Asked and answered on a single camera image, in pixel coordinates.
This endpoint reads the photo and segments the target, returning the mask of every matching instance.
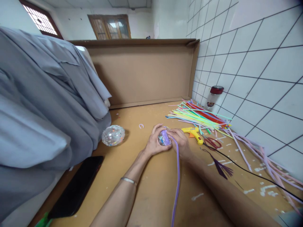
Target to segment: yellow glue gun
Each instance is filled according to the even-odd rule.
[[[184,133],[189,133],[189,137],[195,137],[197,140],[198,145],[202,145],[203,144],[203,140],[201,139],[201,137],[199,136],[199,134],[197,132],[199,132],[198,128],[182,128],[181,129]]]

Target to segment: cardboard box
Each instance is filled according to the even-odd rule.
[[[111,109],[191,98],[196,39],[74,40],[87,48],[112,95]]]

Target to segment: forearm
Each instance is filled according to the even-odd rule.
[[[124,177],[138,183],[149,158],[150,155],[146,154],[144,151],[141,151],[138,154],[135,162],[125,173]],[[110,197],[100,209],[90,227],[126,226],[133,207],[135,194],[136,186],[134,184],[120,180]]]
[[[214,173],[197,156],[193,155],[187,162],[210,188],[223,210],[236,226],[279,226],[257,204],[228,180]]]

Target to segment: wrist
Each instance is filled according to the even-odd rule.
[[[152,153],[146,150],[145,148],[142,151],[140,151],[140,153],[142,154],[144,159],[149,160],[152,157]]]
[[[197,157],[195,157],[196,155],[190,150],[188,153],[187,153],[187,155],[186,155],[186,157],[184,157],[183,159],[186,161],[186,162],[191,162],[191,161],[193,161],[195,158],[197,158]]]

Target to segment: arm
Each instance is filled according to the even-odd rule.
[[[180,158],[202,178],[210,188],[220,206],[230,220],[242,226],[280,226],[266,212],[238,190],[232,183],[214,173],[201,159],[189,149],[188,139],[180,129],[172,129],[167,134],[179,145]]]
[[[153,155],[171,148],[171,145],[161,146],[158,142],[159,133],[166,129],[161,126],[162,124],[154,126],[146,147],[138,154],[135,162],[126,172],[124,177],[129,178],[134,182],[138,182],[148,160]],[[94,218],[90,227],[126,226],[134,204],[135,194],[136,186],[134,184],[125,180],[120,180]]]

